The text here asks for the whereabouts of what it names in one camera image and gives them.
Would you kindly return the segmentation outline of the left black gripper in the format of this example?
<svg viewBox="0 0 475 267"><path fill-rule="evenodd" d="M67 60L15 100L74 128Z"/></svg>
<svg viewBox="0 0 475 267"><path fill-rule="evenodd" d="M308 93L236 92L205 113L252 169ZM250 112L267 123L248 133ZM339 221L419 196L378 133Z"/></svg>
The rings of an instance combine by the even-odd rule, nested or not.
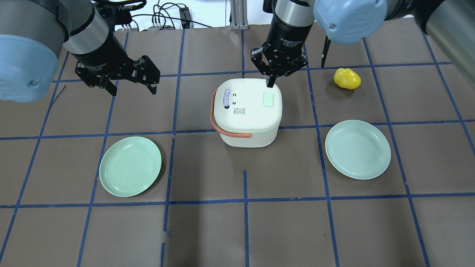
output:
<svg viewBox="0 0 475 267"><path fill-rule="evenodd" d="M96 50L75 54L78 60L75 73L88 86L98 86L100 77L123 79L141 83L151 94L156 95L161 72L149 56L143 55L132 60L126 54L124 46L115 35L108 35L105 42ZM111 95L117 96L117 86L108 82L104 89Z"/></svg>

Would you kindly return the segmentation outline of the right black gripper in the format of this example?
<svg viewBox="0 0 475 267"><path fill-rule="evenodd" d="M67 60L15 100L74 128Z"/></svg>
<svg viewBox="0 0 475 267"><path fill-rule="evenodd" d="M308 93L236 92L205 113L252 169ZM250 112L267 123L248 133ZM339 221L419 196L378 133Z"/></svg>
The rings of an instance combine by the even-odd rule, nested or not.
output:
<svg viewBox="0 0 475 267"><path fill-rule="evenodd" d="M251 62L266 78L266 86L272 88L276 73L287 77L307 66L303 45L308 37L308 26L288 25L272 20L264 47L251 49Z"/></svg>

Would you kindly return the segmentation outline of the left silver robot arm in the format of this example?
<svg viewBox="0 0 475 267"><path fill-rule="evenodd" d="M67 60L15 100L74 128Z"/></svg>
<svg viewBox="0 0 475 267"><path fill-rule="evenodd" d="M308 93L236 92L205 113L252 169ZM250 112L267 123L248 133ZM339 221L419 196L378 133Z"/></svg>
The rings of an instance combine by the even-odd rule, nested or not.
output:
<svg viewBox="0 0 475 267"><path fill-rule="evenodd" d="M132 20L145 0L2 0L0 98L19 103L46 96L66 49L75 73L90 88L117 94L114 80L145 85L156 94L161 73L148 56L131 59L114 27Z"/></svg>

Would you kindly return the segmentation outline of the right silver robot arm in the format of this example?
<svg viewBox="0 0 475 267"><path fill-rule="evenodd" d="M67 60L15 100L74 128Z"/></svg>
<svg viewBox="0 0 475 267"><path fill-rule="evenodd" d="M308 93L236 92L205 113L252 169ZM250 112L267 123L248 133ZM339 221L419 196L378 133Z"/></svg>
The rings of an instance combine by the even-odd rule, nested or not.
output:
<svg viewBox="0 0 475 267"><path fill-rule="evenodd" d="M358 43L384 21L409 14L474 86L473 0L265 0L263 10L273 15L269 33L250 59L270 88L308 64L303 45L314 23L326 34L327 51L329 44Z"/></svg>

